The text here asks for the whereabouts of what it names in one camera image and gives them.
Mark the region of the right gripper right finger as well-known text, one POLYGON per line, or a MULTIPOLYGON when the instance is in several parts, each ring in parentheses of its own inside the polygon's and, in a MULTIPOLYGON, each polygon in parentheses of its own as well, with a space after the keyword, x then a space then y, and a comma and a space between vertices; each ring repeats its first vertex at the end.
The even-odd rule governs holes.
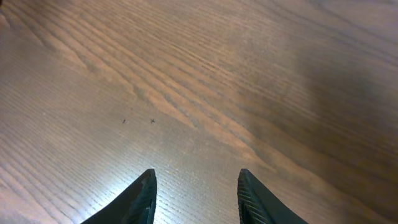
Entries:
POLYGON ((308 224, 248 169, 240 170, 237 196, 240 224, 308 224))

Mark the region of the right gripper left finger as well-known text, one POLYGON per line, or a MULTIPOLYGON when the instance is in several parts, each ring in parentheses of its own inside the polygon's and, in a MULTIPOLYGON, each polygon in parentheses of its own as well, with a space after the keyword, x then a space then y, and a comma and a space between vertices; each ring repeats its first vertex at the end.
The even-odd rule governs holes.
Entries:
POLYGON ((147 169, 112 202, 81 224, 153 224, 157 179, 147 169))

